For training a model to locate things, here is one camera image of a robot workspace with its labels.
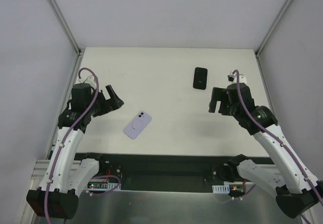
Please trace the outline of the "lilac phone case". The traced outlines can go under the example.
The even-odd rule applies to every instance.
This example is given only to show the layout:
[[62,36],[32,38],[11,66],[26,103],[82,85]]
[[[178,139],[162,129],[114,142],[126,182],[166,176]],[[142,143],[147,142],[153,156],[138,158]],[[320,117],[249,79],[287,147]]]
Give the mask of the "lilac phone case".
[[139,134],[148,126],[152,117],[144,112],[139,112],[136,117],[124,128],[123,132],[130,139],[136,139]]

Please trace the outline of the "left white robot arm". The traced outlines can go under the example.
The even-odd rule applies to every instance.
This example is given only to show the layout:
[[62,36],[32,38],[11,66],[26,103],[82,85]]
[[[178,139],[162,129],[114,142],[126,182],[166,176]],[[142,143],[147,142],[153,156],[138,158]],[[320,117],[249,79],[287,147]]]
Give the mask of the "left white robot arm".
[[77,211],[79,196],[92,179],[106,174],[106,165],[98,158],[83,159],[76,171],[71,172],[77,148],[92,118],[121,108],[124,102],[111,85],[103,92],[89,83],[75,84],[71,99],[59,115],[55,148],[47,170],[35,190],[29,190],[26,200],[37,216],[72,219]]

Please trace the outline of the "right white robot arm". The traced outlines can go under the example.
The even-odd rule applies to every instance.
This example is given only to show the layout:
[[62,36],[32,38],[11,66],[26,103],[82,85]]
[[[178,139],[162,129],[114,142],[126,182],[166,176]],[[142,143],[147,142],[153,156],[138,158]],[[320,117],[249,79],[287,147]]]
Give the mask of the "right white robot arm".
[[257,106],[245,83],[233,83],[227,88],[212,90],[209,112],[232,116],[239,125],[265,149],[279,171],[279,175],[260,167],[250,158],[239,154],[217,172],[224,181],[247,179],[271,194],[280,210],[289,218],[296,218],[322,202],[320,181],[300,160],[284,136],[274,114],[266,106]]

